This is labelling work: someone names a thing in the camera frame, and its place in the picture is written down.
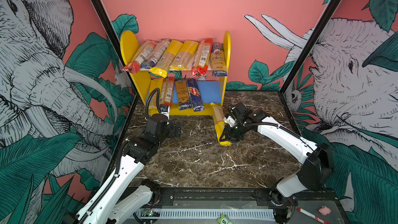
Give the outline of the yellow Pastatime spaghetti bag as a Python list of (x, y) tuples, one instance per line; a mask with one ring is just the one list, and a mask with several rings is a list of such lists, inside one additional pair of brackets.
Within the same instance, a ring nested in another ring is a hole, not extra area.
[(215, 103), (211, 103), (210, 105), (212, 106), (213, 120), (214, 120), (217, 140), (219, 141), (221, 146), (231, 146), (230, 141), (224, 140), (225, 135), (223, 134), (223, 131), (226, 126), (226, 123), (224, 122), (224, 114), (222, 107)]

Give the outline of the Ankara spaghetti bag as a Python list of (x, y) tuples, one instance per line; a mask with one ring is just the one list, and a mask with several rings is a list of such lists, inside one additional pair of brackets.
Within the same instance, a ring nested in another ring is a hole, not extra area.
[(227, 77), (227, 64), (223, 43), (213, 43), (209, 63), (213, 77)]

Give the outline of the blue yellow crest spaghetti bag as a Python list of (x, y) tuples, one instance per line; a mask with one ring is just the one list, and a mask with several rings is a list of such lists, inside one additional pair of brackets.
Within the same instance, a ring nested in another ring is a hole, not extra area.
[(192, 108), (190, 100), (190, 93), (188, 90), (188, 84), (186, 79), (180, 79), (175, 81), (175, 88), (178, 97), (178, 108), (180, 111), (188, 110)]

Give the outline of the red-ended labelled spaghetti bag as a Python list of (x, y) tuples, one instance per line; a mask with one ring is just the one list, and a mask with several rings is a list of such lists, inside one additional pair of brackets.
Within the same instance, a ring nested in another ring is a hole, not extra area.
[(167, 105), (168, 107), (172, 107), (174, 83), (174, 77), (165, 78), (163, 80), (160, 96), (160, 105)]

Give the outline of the blue yellow-ended spaghetti bag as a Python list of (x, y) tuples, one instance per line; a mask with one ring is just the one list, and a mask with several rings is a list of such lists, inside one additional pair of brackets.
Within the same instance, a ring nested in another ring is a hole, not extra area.
[(145, 69), (150, 69), (152, 67), (155, 67), (155, 65), (158, 63), (162, 55), (165, 53), (167, 50), (168, 46), (171, 43), (171, 39), (164, 38), (160, 40), (153, 51), (149, 54), (148, 58), (141, 64), (141, 68)]

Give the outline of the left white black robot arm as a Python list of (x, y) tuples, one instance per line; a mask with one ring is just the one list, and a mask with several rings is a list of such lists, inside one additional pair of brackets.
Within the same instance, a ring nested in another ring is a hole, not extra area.
[(157, 154), (167, 138), (181, 136), (181, 124), (163, 113), (149, 116), (145, 107), (146, 126), (117, 155), (116, 167), (94, 197), (76, 215), (64, 216), (64, 224), (122, 224), (144, 205), (155, 205), (161, 199), (161, 187), (145, 179), (139, 187), (121, 200), (135, 176)]

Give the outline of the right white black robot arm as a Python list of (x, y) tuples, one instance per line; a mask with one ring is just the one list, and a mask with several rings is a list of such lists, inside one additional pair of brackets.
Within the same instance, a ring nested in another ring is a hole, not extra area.
[(265, 196), (275, 206), (274, 219), (285, 224), (294, 210), (292, 197), (303, 191), (322, 191), (333, 174), (332, 149), (318, 145), (294, 133), (261, 109), (252, 111), (243, 103), (227, 106), (224, 115), (219, 105), (212, 104), (217, 139), (222, 146), (230, 146), (244, 139), (249, 131), (257, 132), (281, 146), (300, 164), (300, 169), (281, 179)]

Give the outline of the blue Barilla spaghetti box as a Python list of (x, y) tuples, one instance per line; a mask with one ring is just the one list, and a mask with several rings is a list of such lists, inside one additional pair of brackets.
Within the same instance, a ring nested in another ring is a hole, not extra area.
[(188, 90), (190, 94), (190, 100), (192, 103), (194, 112), (202, 112), (205, 110), (204, 103), (199, 90), (199, 85), (196, 79), (187, 79)]

